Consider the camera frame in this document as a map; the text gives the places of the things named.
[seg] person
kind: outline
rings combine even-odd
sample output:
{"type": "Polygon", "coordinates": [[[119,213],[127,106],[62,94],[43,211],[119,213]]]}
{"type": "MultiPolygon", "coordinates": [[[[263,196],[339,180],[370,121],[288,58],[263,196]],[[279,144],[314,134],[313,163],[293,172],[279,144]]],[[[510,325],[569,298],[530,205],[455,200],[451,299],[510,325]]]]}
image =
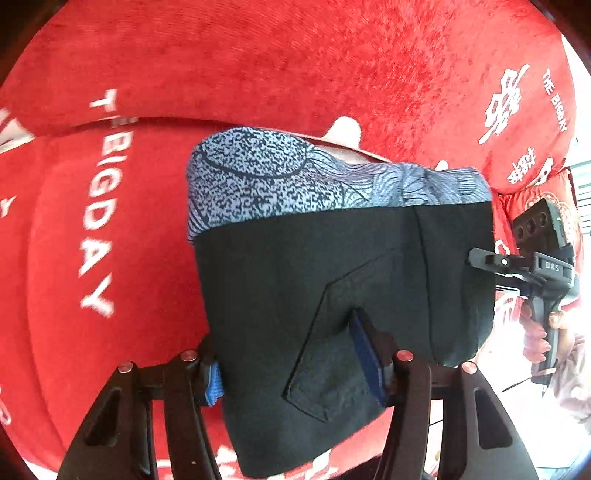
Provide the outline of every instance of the person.
{"type": "MultiPolygon", "coordinates": [[[[580,310],[550,315],[550,326],[560,329],[557,371],[550,388],[560,407],[591,433],[591,371],[586,365],[586,339],[579,316],[580,310]]],[[[524,356],[533,364],[544,361],[550,344],[545,339],[543,326],[532,320],[531,309],[526,304],[521,309],[519,322],[525,330],[524,356]]]]}

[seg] red cushion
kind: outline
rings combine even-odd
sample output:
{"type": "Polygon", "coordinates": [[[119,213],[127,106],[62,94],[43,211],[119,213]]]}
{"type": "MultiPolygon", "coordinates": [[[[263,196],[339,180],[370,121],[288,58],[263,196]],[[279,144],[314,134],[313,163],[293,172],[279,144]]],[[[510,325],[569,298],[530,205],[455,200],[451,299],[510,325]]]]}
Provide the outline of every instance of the red cushion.
{"type": "MultiPolygon", "coordinates": [[[[6,334],[15,348],[0,352],[2,398],[13,419],[7,431],[29,460],[58,467],[117,363],[165,362],[197,345],[207,330],[185,234],[184,168],[194,144],[218,129],[157,121],[116,129],[96,126],[53,140],[37,139],[3,155],[12,173],[3,185],[10,185],[17,198],[1,225],[6,238],[21,238],[19,248],[28,248],[28,257],[11,268],[6,284],[13,289],[2,298],[3,303],[12,299],[25,304],[8,310],[6,334]],[[122,150],[103,155],[109,148],[122,150]],[[123,155],[117,163],[98,165],[123,155]],[[108,220],[100,225],[109,211],[93,210],[85,228],[89,205],[106,200],[116,200],[108,220]],[[85,261],[80,249],[85,239],[111,242],[111,247],[96,263],[85,261]],[[19,275],[26,284],[19,283],[19,275]],[[101,294],[107,303],[98,310],[81,308],[81,300],[108,275],[111,282],[101,294]],[[28,298],[23,285],[28,285],[28,298]],[[14,368],[15,359],[20,368],[14,368]]],[[[495,239],[502,242],[497,249],[514,253],[509,222],[496,197],[493,213],[495,239]]],[[[10,256],[12,250],[5,252],[10,256]]],[[[390,416],[391,411],[288,476],[310,474],[319,466],[317,476],[334,475],[379,454],[390,416]]],[[[155,409],[155,417],[158,458],[162,472],[169,473],[163,461],[167,450],[161,408],[155,409]]],[[[219,406],[206,410],[205,419],[222,469],[228,474],[234,469],[228,476],[241,476],[219,406]]]]}
{"type": "Polygon", "coordinates": [[[35,135],[123,115],[321,136],[347,115],[364,150],[474,166],[500,193],[529,185],[548,158],[562,167],[575,115],[561,34],[528,0],[70,0],[0,105],[35,135]],[[523,75],[504,89],[506,72],[523,75]],[[513,110],[496,110],[506,128],[484,141],[503,90],[513,110]]]}
{"type": "Polygon", "coordinates": [[[28,460],[56,469],[65,449],[31,350],[27,294],[29,239],[48,149],[38,140],[0,157],[0,420],[28,460]]]}

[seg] hand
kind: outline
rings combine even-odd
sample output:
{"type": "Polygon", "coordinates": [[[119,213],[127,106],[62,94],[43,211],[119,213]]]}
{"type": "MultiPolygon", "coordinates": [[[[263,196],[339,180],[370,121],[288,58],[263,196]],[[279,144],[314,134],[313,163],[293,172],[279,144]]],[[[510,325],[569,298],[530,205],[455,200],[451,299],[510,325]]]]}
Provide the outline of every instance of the hand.
{"type": "MultiPolygon", "coordinates": [[[[566,312],[553,312],[550,314],[549,321],[552,328],[561,330],[558,339],[557,357],[559,361],[562,361],[573,348],[574,334],[569,331],[566,312]]],[[[527,304],[521,307],[519,323],[525,330],[524,356],[533,364],[543,362],[546,359],[545,353],[550,350],[551,346],[545,340],[546,332],[544,327],[532,320],[531,309],[527,304]]]]}

